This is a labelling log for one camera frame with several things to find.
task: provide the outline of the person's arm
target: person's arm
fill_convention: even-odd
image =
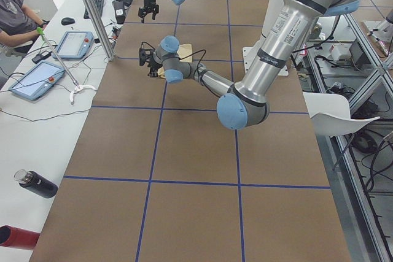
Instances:
[[[33,10],[28,7],[26,4],[22,4],[20,7],[22,12],[27,15],[30,19],[36,22],[37,25],[41,26],[44,21],[35,13]]]
[[[15,47],[30,40],[34,40],[39,34],[36,30],[23,34],[8,35],[6,32],[0,32],[0,43],[8,47]]]

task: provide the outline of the keyboard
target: keyboard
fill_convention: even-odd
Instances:
[[[100,17],[102,17],[103,16],[103,9],[104,9],[104,0],[94,0],[94,2],[96,3]],[[84,18],[90,18],[88,16],[87,9],[85,9]]]

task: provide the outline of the white chair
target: white chair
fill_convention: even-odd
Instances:
[[[6,45],[0,44],[0,52],[3,52],[3,54],[4,54],[5,56],[12,56],[12,55],[13,55],[13,56],[25,56],[26,53],[18,52],[17,49],[18,49],[19,47],[24,47],[24,46],[31,45],[31,44],[33,44],[32,41],[25,42],[25,43],[23,43],[23,44],[20,44],[20,45],[18,45],[18,46],[15,46],[15,47],[8,47],[8,46],[6,46]]]
[[[351,144],[354,134],[380,117],[351,119],[348,100],[339,94],[303,92],[314,132],[320,136],[342,136],[352,134],[346,147],[333,165],[333,170]]]

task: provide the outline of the reacher grabber tool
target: reacher grabber tool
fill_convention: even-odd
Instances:
[[[95,90],[95,91],[97,90],[97,88],[95,88],[93,85],[81,85],[81,84],[79,84],[78,80],[76,80],[76,78],[73,76],[71,71],[64,64],[64,61],[60,58],[59,54],[57,54],[55,48],[52,46],[52,44],[50,44],[49,40],[45,37],[44,30],[42,28],[38,27],[37,28],[37,32],[41,35],[42,40],[45,41],[45,43],[51,49],[51,51],[56,56],[57,60],[62,65],[62,67],[64,68],[64,70],[68,74],[68,76],[70,76],[73,84],[75,85],[75,89],[72,90],[71,93],[69,94],[69,101],[71,102],[71,104],[74,104],[74,95],[77,94],[78,92],[81,92],[84,89],[92,89],[92,90]]]

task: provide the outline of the black water bottle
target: black water bottle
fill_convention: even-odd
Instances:
[[[14,179],[21,187],[43,198],[49,199],[57,192],[57,186],[54,183],[34,171],[19,170],[15,173]]]

